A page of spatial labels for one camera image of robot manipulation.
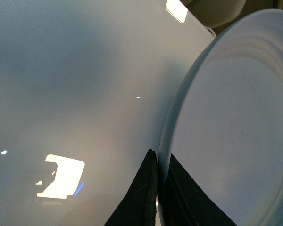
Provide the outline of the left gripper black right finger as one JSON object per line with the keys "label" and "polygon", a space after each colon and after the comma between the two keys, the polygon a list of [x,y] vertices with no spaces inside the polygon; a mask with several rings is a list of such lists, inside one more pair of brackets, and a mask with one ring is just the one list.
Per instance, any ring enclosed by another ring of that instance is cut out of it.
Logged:
{"label": "left gripper black right finger", "polygon": [[168,176],[158,183],[158,206],[163,226],[235,226],[171,155]]}

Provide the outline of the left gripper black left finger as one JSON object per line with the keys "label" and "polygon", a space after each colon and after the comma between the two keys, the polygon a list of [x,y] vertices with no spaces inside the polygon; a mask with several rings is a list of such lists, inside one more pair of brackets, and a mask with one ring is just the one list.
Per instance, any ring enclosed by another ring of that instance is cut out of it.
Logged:
{"label": "left gripper black left finger", "polygon": [[109,217],[106,226],[154,226],[158,163],[156,153],[149,149],[126,195]]}

